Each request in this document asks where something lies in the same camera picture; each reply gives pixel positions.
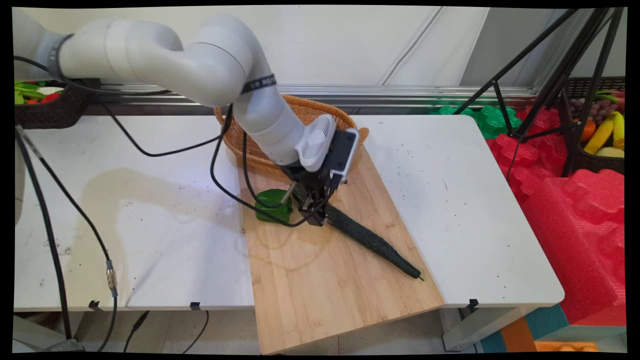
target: dark basket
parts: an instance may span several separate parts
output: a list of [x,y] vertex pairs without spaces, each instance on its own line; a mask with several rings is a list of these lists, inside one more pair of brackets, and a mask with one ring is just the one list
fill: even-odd
[[[100,86],[98,79],[85,81],[89,87]],[[63,129],[73,126],[80,119],[93,93],[64,83],[49,84],[63,87],[64,91],[57,99],[44,104],[15,105],[15,125],[25,129]]]
[[[566,92],[567,99],[580,99],[586,97],[591,86],[591,78],[570,78],[564,84],[564,90]],[[624,90],[625,89],[625,77],[616,76],[608,78],[600,78],[598,84],[598,90]],[[569,113],[566,109],[566,103],[560,99],[559,101],[559,114],[560,121],[563,126],[570,125],[573,119],[569,119]],[[575,130],[564,132],[564,142],[566,143],[567,150],[571,144],[572,137],[575,134]],[[605,146],[611,146],[612,140],[608,139]],[[599,172],[604,168],[611,169],[613,171],[625,174],[625,159],[624,158],[610,158],[608,156],[595,156],[588,154],[582,150],[584,144],[578,144],[576,149],[575,160],[571,171],[575,171],[581,168]]]

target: white table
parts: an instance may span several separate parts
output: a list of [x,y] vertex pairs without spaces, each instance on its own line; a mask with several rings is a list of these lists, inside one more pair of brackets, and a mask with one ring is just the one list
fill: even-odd
[[[371,130],[365,146],[445,307],[477,299],[480,308],[498,308],[480,309],[448,331],[447,348],[480,340],[504,322],[562,301],[564,291],[470,117],[353,119]],[[150,152],[191,145],[220,131],[213,116],[121,121]],[[120,309],[189,309],[191,302],[202,309],[253,306],[240,205],[209,177],[213,144],[148,158],[108,117],[87,116],[68,129],[28,134],[100,231],[118,274]],[[97,241],[34,161],[59,244],[69,309],[86,311],[96,300],[109,310]],[[239,192],[230,152],[221,152],[216,175]],[[57,311],[42,216],[26,182],[15,228],[14,311]]]

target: cutting board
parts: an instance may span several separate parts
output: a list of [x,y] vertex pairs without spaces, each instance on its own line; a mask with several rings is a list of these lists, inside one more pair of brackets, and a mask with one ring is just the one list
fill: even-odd
[[[416,315],[444,303],[364,147],[358,156],[348,183],[340,185],[329,203],[387,240],[422,272],[424,282],[407,276],[328,223],[284,227],[257,220],[255,212],[243,207],[263,354]],[[242,166],[238,168],[241,196],[253,204]],[[249,178],[256,193],[289,185],[284,177],[251,168]],[[289,222],[299,219],[294,210]]]

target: white wall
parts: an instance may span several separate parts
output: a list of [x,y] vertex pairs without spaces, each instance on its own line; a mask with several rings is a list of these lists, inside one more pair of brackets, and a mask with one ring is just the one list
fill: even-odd
[[[593,42],[584,52],[578,64],[576,64],[575,68],[573,68],[573,72],[571,76],[574,78],[577,77],[591,77],[593,76],[593,71],[596,68],[596,62],[598,62],[598,57],[600,56],[600,50],[602,45],[604,44],[604,38],[607,34],[607,30],[609,29],[609,24],[607,24],[598,34],[598,36],[593,39]],[[602,72],[603,76],[624,76],[627,69],[627,8],[625,8],[622,13],[622,18],[620,19],[620,25],[618,26],[618,32],[616,32],[616,38],[613,40],[613,45],[611,46],[611,52],[609,53],[609,57],[607,58],[607,65],[604,67],[604,71]]]
[[[460,85],[483,85],[564,11],[565,9],[491,8],[467,68],[464,70]],[[557,65],[560,55],[568,49],[568,46],[563,47],[561,44],[570,40],[571,37],[575,38],[590,12],[590,9],[579,10],[507,72],[499,81],[500,85],[524,87],[535,85],[543,70],[550,71],[548,65]],[[608,25],[593,40],[580,62],[576,64],[571,77],[593,76],[607,29]],[[626,59],[627,9],[623,12],[603,76],[624,76]]]
[[[566,9],[491,8],[460,85],[481,86],[547,29]],[[500,86],[532,87],[572,20],[549,35],[499,81]]]
[[[185,44],[206,18],[228,13],[254,30],[280,84],[377,85],[437,8],[251,5],[25,10],[60,33],[72,33],[103,17],[162,22]],[[486,11],[446,7],[388,84],[458,85]]]

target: wicker basket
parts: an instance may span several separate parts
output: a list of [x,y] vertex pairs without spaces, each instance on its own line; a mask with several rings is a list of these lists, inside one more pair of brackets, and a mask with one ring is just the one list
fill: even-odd
[[[100,81],[89,79],[87,85],[97,88]],[[93,93],[64,83],[51,86],[60,86],[65,90],[57,99],[44,104],[15,105],[15,125],[22,125],[25,129],[63,129],[76,124]]]
[[[566,92],[568,99],[579,99],[581,97],[586,97],[589,92],[589,87],[591,86],[591,78],[570,78],[564,84],[564,90]],[[606,77],[600,78],[600,83],[598,84],[598,90],[624,90],[625,89],[625,77],[624,76],[616,76],[616,77]],[[569,119],[567,117],[566,105],[562,99],[559,102],[559,114],[560,121],[563,126],[568,126],[572,123],[573,119]],[[573,137],[573,131],[565,131],[564,132],[564,140],[566,142],[567,151],[571,151],[568,147],[571,146],[571,140]],[[624,158],[610,158],[608,156],[596,156],[591,155],[589,153],[584,152],[582,149],[584,144],[578,144],[578,149],[574,149],[576,151],[575,160],[573,162],[573,167],[571,171],[575,171],[581,168],[599,172],[604,168],[611,169],[613,171],[619,172],[621,174],[625,174],[625,159]],[[605,146],[612,146],[612,140],[609,139]]]
[[[291,95],[283,95],[282,96],[287,104],[291,107],[291,110],[302,120],[302,122],[307,125],[315,120],[318,116],[322,114],[330,114],[333,116],[333,119],[336,122],[338,130],[345,130],[348,128],[356,129],[356,124],[353,122],[351,117],[347,115],[344,111],[327,104],[323,104],[321,102],[302,99],[299,97],[291,96]],[[214,112],[216,114],[216,118],[218,122],[222,125],[225,119],[222,117],[222,110],[220,108],[215,108]],[[360,143],[358,144],[358,153],[354,158],[354,162],[351,165],[352,168],[355,168],[359,157],[360,146],[367,138],[369,134],[369,129],[363,127],[359,130],[360,132]],[[233,151],[233,153],[241,158],[242,156],[242,139],[243,139],[243,130],[237,124],[235,119],[232,119],[231,126],[227,131],[227,134],[224,137],[225,144]],[[270,172],[272,174],[285,176],[285,174],[280,170],[278,165],[275,165],[258,147],[253,139],[250,136],[247,136],[246,141],[246,163],[249,166],[259,168],[261,170],[265,170],[266,172]]]

